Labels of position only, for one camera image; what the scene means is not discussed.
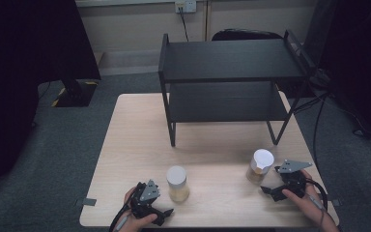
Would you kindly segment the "dark curtain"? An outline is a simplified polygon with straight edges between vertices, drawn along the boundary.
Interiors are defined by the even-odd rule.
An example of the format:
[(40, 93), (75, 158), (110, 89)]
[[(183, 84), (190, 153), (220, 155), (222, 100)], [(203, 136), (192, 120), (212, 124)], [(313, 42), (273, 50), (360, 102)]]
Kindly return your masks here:
[(361, 134), (371, 137), (371, 0), (316, 0), (304, 45)]
[(100, 79), (75, 0), (0, 0), (0, 177), (16, 163), (45, 82)]

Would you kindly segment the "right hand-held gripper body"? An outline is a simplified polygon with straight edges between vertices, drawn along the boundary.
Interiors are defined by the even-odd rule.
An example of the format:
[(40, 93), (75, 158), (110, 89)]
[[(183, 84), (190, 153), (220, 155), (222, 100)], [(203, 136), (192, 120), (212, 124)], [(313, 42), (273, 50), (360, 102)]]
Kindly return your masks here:
[(283, 185), (277, 189), (288, 189), (299, 198), (304, 197), (306, 178), (301, 171), (310, 166), (312, 166), (311, 162), (284, 160), (281, 165), (274, 168), (283, 182)]

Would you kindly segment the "black stand base striped tape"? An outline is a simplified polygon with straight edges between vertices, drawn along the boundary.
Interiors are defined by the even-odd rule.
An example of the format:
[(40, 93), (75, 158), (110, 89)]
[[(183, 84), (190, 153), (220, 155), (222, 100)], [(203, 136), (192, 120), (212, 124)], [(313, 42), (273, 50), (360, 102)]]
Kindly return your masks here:
[(74, 81), (58, 94), (52, 107), (84, 107), (90, 104), (99, 83), (97, 81)]

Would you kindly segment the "white wall socket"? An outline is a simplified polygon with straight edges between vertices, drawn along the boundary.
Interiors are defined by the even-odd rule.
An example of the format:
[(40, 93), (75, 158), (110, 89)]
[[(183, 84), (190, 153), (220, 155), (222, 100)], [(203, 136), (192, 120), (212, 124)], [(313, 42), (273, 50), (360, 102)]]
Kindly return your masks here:
[(197, 10), (196, 0), (178, 0), (175, 2), (176, 14), (193, 14)]

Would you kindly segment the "black two-tier shelf rack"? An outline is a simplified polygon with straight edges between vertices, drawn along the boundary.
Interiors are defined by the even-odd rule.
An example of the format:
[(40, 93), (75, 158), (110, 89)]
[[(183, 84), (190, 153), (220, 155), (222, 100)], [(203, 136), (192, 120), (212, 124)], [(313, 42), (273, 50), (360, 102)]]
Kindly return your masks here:
[(287, 30), (280, 39), (171, 43), (163, 36), (158, 76), (170, 143), (178, 123), (253, 122), (285, 129), (295, 106), (286, 108), (281, 82), (306, 88), (316, 65)]

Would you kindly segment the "black chair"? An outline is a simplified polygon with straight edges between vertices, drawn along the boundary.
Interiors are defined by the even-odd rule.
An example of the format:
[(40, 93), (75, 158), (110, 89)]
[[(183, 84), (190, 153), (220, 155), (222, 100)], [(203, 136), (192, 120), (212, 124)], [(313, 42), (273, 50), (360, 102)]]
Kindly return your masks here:
[(235, 40), (272, 40), (281, 39), (281, 36), (267, 31), (245, 30), (245, 29), (224, 29), (215, 33), (213, 41), (235, 41)]

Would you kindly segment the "person's right hand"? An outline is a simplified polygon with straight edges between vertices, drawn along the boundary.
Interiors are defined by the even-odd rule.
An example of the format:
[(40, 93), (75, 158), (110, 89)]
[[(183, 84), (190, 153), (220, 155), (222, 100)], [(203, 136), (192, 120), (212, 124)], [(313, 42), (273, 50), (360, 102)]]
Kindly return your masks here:
[(328, 223), (327, 213), (316, 205), (316, 203), (321, 204), (321, 199), (312, 184), (305, 186), (305, 196), (303, 198), (299, 198), (288, 189), (282, 190), (282, 193), (321, 229)]

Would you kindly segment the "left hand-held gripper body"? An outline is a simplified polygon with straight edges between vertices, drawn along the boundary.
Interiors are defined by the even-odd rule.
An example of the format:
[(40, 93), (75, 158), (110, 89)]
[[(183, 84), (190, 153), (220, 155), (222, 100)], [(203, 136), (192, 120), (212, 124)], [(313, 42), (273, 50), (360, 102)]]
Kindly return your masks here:
[(160, 211), (152, 207), (152, 203), (159, 197), (159, 190), (153, 180), (148, 183), (138, 183), (133, 191), (129, 205), (136, 218), (144, 218), (155, 214), (155, 222), (159, 222)]

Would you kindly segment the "person's left hand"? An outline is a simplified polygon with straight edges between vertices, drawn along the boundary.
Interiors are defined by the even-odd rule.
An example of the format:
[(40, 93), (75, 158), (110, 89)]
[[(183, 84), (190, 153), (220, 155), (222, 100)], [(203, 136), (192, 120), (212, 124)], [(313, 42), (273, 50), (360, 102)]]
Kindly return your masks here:
[(136, 218), (131, 214), (131, 210), (125, 208), (113, 232), (139, 232), (146, 225), (151, 224), (156, 218), (156, 214), (150, 214), (143, 218)]

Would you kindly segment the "glass jar with white lid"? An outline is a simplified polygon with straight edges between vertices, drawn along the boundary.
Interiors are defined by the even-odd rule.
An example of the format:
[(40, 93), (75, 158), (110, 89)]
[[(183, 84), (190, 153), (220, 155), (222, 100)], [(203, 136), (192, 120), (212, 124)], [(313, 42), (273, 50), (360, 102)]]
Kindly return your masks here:
[(166, 172), (166, 181), (169, 186), (169, 195), (174, 202), (184, 202), (189, 196), (189, 187), (186, 181), (186, 170), (179, 166), (171, 166)]
[(269, 172), (274, 163), (273, 154), (266, 149), (258, 149), (254, 152), (245, 177), (253, 184), (259, 184)]

